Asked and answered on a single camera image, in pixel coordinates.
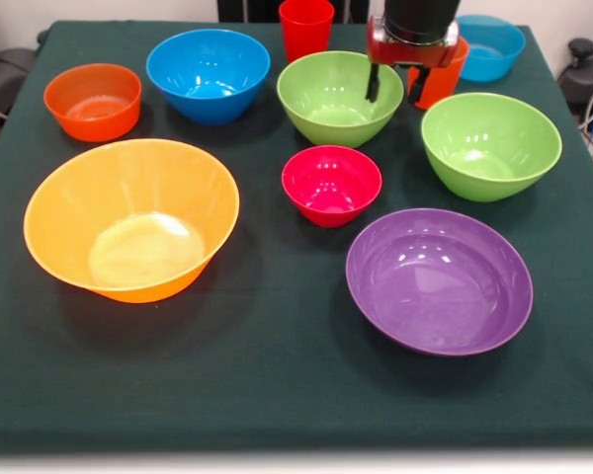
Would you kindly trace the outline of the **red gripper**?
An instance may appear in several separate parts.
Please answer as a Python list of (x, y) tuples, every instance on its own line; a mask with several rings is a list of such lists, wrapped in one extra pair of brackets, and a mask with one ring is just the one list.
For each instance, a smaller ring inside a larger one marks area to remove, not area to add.
[(380, 89), (380, 65), (419, 67), (408, 73), (408, 100), (415, 105), (421, 100), (431, 69), (449, 65), (459, 44), (459, 25), (452, 21), (445, 35), (433, 43), (413, 43), (397, 39), (384, 27), (384, 18), (371, 16), (367, 23), (367, 56), (372, 63), (366, 99), (375, 103)]

